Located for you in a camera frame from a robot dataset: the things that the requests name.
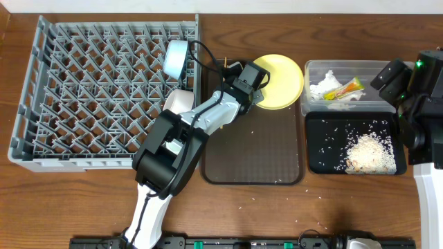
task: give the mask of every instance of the wood grain surface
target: wood grain surface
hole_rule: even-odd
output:
[[[3,39],[5,38],[6,27],[8,27],[9,23],[9,17],[10,17],[9,12],[0,3],[0,54],[1,54],[1,45],[3,43]]]
[[[53,23],[194,19],[129,14],[45,17]],[[303,67],[310,59],[415,60],[419,50],[443,45],[443,16],[200,17],[203,42],[218,58],[255,59],[277,53]],[[32,173],[7,159],[37,19],[38,15],[13,14],[0,48],[0,248],[67,248],[71,237],[119,234],[130,224],[136,205],[132,170]],[[414,239],[419,246],[419,199],[412,168],[403,176],[307,172],[292,187],[209,185],[196,171],[172,199],[163,223],[164,231],[191,237],[297,237],[308,228],[322,234],[367,230],[378,237]]]

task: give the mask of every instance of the black tray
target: black tray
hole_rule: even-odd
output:
[[[306,139],[309,168],[317,174],[347,174],[345,169],[335,169],[345,165],[347,156],[344,147],[347,144],[347,132],[355,128],[353,135],[376,132],[385,139],[391,136],[396,175],[407,170],[403,145],[397,136],[397,127],[393,113],[380,112],[310,112],[306,115]]]
[[[202,101],[219,85],[218,75],[204,70]],[[300,103],[281,110],[252,109],[209,137],[200,161],[201,175],[220,185],[294,185],[305,175],[302,162]]]

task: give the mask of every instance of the black cable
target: black cable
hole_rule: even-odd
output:
[[[301,244],[301,241],[302,241],[302,237],[303,237],[303,235],[305,235],[305,233],[307,233],[307,232],[316,232],[316,233],[318,234],[318,236],[321,236],[321,234],[320,234],[317,230],[315,230],[315,229],[308,229],[308,230],[305,230],[305,231],[304,231],[304,232],[298,237],[298,246],[300,246],[301,249],[306,249],[306,247],[304,247],[304,246]],[[326,246],[327,246],[329,249],[331,249],[331,245],[330,245],[328,242],[326,242],[325,238],[321,238],[321,239],[323,240],[323,242],[325,242]]]
[[[215,64],[215,68],[216,68],[217,70],[215,70],[215,69],[213,69],[213,68],[210,68],[210,67],[208,67],[208,66],[203,65],[199,60],[197,60],[197,59],[194,57],[194,54],[192,53],[192,50],[191,50],[191,46],[192,46],[194,43],[199,44],[200,46],[202,46],[202,47],[206,50],[206,52],[208,52],[208,54],[210,55],[211,59],[213,60],[213,63]],[[196,61],[199,65],[201,65],[201,66],[207,68],[208,70],[211,70],[211,71],[217,71],[217,72],[219,73],[219,79],[220,79],[220,84],[221,84],[220,97],[218,98],[218,100],[217,100],[216,102],[212,103],[209,107],[206,107],[205,109],[201,110],[199,113],[196,113],[195,116],[194,116],[194,118],[192,119],[192,122],[191,122],[191,125],[190,125],[190,129],[189,129],[189,134],[188,134],[188,138],[191,138],[191,137],[192,137],[192,134],[194,133],[194,125],[195,125],[195,122],[199,119],[199,117],[201,116],[201,114],[203,114],[203,113],[205,113],[207,110],[209,110],[209,109],[215,107],[216,105],[218,105],[218,104],[222,101],[222,99],[223,99],[223,93],[224,93],[224,81],[223,81],[222,70],[220,69],[217,60],[215,59],[214,55],[210,52],[209,48],[208,48],[205,44],[203,44],[202,42],[197,41],[197,40],[191,41],[191,42],[189,43],[189,45],[188,45],[188,50],[189,50],[189,52],[190,52],[190,54],[191,54],[191,57],[192,57],[193,59],[195,59],[195,61]],[[172,186],[172,183],[173,183],[174,180],[177,178],[177,176],[179,175],[179,172],[180,172],[181,168],[183,167],[183,164],[184,164],[184,162],[185,162],[186,156],[188,155],[189,144],[190,144],[190,139],[188,139],[188,140],[185,142],[185,148],[184,148],[184,150],[183,150],[183,154],[181,155],[181,159],[180,159],[179,166],[177,167],[177,171],[175,171],[174,176],[171,178],[171,180],[170,180],[169,183],[166,185],[166,187],[164,187],[161,191],[159,191],[159,192],[157,192],[157,193],[155,193],[155,194],[147,194],[149,197],[151,197],[151,198],[153,198],[153,197],[158,197],[158,196],[160,196],[160,195],[163,195],[163,194],[166,193],[167,191],[169,191],[169,189],[170,189],[171,186]]]
[[[203,43],[201,43],[201,42],[195,42],[195,43],[198,43],[198,44],[202,45],[202,46],[205,48],[205,50],[208,51],[209,55],[211,55],[210,52],[209,52],[209,50],[208,50],[208,48],[207,48]],[[189,51],[189,53],[191,54],[191,58],[192,58],[194,61],[196,61],[196,63],[198,63],[200,66],[202,66],[202,67],[208,69],[209,71],[212,71],[212,72],[216,72],[216,73],[218,73],[218,71],[219,71],[219,67],[218,67],[218,65],[215,65],[215,66],[217,66],[217,69],[218,69],[218,70],[217,70],[217,69],[210,68],[209,66],[206,66],[205,64],[203,64],[203,63],[201,63],[199,60],[197,60],[197,58],[194,56],[194,54],[193,54],[192,51],[191,51],[191,43],[189,43],[188,51]]]
[[[140,232],[140,227],[141,227],[141,221],[143,219],[143,215],[145,213],[146,210],[146,206],[147,206],[147,202],[150,200],[150,197],[148,196],[148,194],[146,194],[146,198],[145,198],[145,203],[143,204],[143,207],[141,209],[141,213],[140,213],[140,217],[138,218],[138,224],[137,224],[137,228],[136,228],[136,232],[134,233],[134,236],[131,239],[131,246],[132,248],[134,248],[134,242],[136,240],[136,237],[138,235],[138,232]]]
[[[108,245],[109,242],[106,243],[106,245],[104,245],[102,242],[109,241],[109,240],[112,240],[112,239],[101,239],[101,240],[99,240],[97,242],[97,244],[96,244],[96,249],[98,249],[98,245],[101,245],[104,249],[107,249],[107,245]]]
[[[214,62],[214,64],[215,64],[217,70],[215,70],[215,69],[213,69],[213,68],[210,68],[210,67],[208,67],[208,66],[206,66],[206,65],[203,65],[199,60],[197,60],[197,59],[194,57],[194,54],[192,53],[192,50],[191,50],[191,46],[192,46],[194,43],[197,43],[197,44],[201,45],[201,46],[206,50],[206,52],[208,52],[208,54],[210,55],[211,59],[213,60],[213,62]],[[223,99],[223,93],[224,93],[224,81],[223,81],[222,70],[219,68],[219,65],[218,65],[217,60],[215,59],[214,55],[209,51],[208,47],[205,46],[205,44],[203,44],[203,43],[201,43],[200,41],[197,41],[197,40],[191,41],[191,42],[189,43],[189,45],[188,45],[188,50],[189,50],[189,52],[190,52],[190,54],[191,54],[191,57],[192,57],[192,58],[193,58],[193,59],[194,59],[199,65],[203,66],[204,68],[207,68],[208,70],[215,71],[215,72],[218,72],[218,73],[219,73],[220,84],[221,84],[220,97],[218,98],[218,100],[217,100],[216,102],[212,103],[210,106],[206,107],[205,109],[201,110],[199,113],[196,113],[195,116],[194,116],[194,118],[192,119],[191,124],[190,124],[189,134],[188,134],[188,137],[191,138],[191,137],[192,137],[192,134],[194,133],[194,125],[195,125],[195,122],[199,119],[199,117],[201,116],[201,114],[203,114],[203,113],[205,113],[207,110],[209,110],[209,109],[215,107],[216,105],[218,105],[218,104],[222,101],[222,99]],[[137,235],[138,235],[138,232],[140,232],[141,221],[142,221],[142,219],[143,219],[143,215],[144,215],[144,213],[145,213],[145,209],[146,209],[146,206],[147,206],[147,202],[149,201],[150,198],[158,197],[158,196],[160,196],[160,195],[166,193],[167,191],[169,191],[169,189],[171,188],[172,183],[173,183],[174,180],[177,178],[177,176],[178,176],[178,174],[179,174],[181,168],[183,167],[183,164],[184,164],[184,162],[185,162],[186,156],[188,155],[189,144],[190,144],[190,140],[187,140],[186,143],[185,143],[185,148],[184,148],[184,150],[183,150],[183,154],[181,155],[181,159],[180,159],[179,166],[177,167],[177,171],[175,171],[174,176],[171,178],[171,180],[170,180],[169,183],[166,185],[166,187],[164,187],[161,191],[159,191],[159,192],[157,192],[157,193],[155,193],[155,194],[149,194],[149,193],[146,194],[145,203],[143,204],[143,208],[142,208],[141,213],[140,213],[140,218],[138,219],[138,225],[137,225],[136,231],[135,231],[135,233],[134,233],[134,236],[132,237],[132,240],[131,240],[132,248],[134,248],[134,242],[135,242],[135,240],[136,240],[136,237],[137,237]]]
[[[266,72],[266,75],[268,75],[268,81],[266,81],[265,83],[261,84],[257,90],[262,89],[263,87],[265,87],[269,81],[271,81],[271,73],[270,72]]]

